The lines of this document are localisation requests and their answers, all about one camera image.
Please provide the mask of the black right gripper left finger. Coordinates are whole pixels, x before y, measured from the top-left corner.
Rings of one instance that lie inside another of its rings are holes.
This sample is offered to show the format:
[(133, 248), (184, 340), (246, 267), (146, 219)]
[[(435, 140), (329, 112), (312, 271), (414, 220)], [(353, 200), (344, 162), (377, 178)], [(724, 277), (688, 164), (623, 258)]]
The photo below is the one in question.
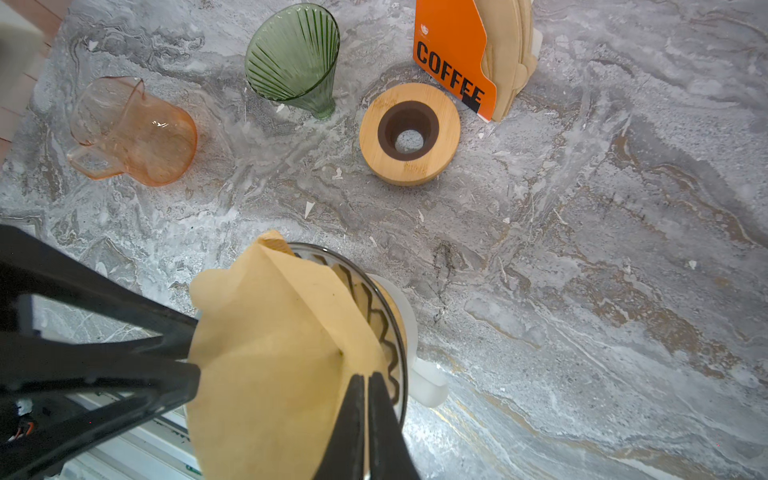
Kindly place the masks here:
[(364, 478), (365, 384), (353, 375), (314, 480)]

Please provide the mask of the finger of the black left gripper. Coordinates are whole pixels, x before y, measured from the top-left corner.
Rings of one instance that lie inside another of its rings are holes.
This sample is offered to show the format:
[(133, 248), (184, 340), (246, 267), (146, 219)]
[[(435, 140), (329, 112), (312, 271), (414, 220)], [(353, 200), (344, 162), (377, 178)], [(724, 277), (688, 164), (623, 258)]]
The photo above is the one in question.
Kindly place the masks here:
[(121, 343), (66, 344), (2, 334), (2, 401), (103, 392), (122, 396), (2, 443), (2, 478), (41, 479), (55, 474), (90, 448), (191, 401), (200, 376), (194, 364), (134, 353)]
[(126, 352), (172, 360), (188, 357), (197, 321), (138, 295), (23, 230), (1, 226), (1, 331), (29, 335), (32, 312), (21, 298), (39, 295), (154, 332), (112, 342)]

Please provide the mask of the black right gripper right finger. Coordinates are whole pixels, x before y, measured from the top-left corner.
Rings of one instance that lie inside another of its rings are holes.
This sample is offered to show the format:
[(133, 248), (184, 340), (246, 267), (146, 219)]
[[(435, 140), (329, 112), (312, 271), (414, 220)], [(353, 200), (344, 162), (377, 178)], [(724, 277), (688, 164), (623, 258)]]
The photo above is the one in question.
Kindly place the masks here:
[(369, 470), (373, 480), (420, 480), (380, 372), (368, 379)]

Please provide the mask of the brown paper coffee filter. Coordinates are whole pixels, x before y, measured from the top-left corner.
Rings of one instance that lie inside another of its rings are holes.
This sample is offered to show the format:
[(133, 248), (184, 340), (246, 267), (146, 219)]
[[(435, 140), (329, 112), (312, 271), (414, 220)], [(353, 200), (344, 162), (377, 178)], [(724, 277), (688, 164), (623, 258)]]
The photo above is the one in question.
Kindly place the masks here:
[(200, 273), (190, 296), (201, 377), (187, 425), (203, 476), (312, 478), (352, 376), (387, 369), (348, 288), (272, 230), (231, 267)]

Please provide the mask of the clear glass dripper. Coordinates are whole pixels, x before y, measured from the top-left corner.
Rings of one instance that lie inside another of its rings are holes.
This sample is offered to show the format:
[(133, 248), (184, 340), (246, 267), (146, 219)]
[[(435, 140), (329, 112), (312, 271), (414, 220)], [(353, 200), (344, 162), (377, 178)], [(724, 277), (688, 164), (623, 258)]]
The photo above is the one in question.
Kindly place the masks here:
[(331, 268), (348, 289), (384, 352), (387, 361), (385, 381), (399, 426), (403, 428), (409, 380), (406, 345), (383, 288), (351, 260), (326, 247), (303, 242), (289, 242), (288, 245), (296, 257)]

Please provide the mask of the orange glass pitcher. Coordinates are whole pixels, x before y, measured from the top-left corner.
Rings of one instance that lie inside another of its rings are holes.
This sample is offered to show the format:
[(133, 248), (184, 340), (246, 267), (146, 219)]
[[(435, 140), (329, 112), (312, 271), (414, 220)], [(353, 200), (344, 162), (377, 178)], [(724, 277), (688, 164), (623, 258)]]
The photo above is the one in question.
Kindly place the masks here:
[(155, 97), (138, 77), (102, 77), (77, 100), (69, 122), (77, 145), (67, 160), (93, 180), (127, 174), (158, 187), (178, 180), (195, 156), (198, 133), (184, 109)]

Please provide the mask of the wooden ring dripper stand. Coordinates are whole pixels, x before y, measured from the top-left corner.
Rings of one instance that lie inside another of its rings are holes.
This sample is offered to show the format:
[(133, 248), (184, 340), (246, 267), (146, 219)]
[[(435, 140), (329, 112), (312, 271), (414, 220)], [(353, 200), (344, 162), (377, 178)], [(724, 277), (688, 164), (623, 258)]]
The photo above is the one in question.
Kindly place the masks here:
[(397, 305), (394, 297), (390, 294), (390, 292), (385, 287), (381, 287), (381, 290), (382, 290), (382, 295), (385, 297), (385, 299), (387, 301), (387, 304), (389, 305), (390, 310), (392, 311), (392, 313), (394, 315), (396, 324), (398, 325), (398, 329), (400, 331), (400, 336), (401, 336), (403, 345), (405, 347), (406, 358), (410, 359), (407, 330), (406, 330), (406, 327), (405, 327), (405, 322), (404, 322), (404, 319), (403, 319), (403, 316), (402, 316), (402, 312), (401, 312), (399, 306)]

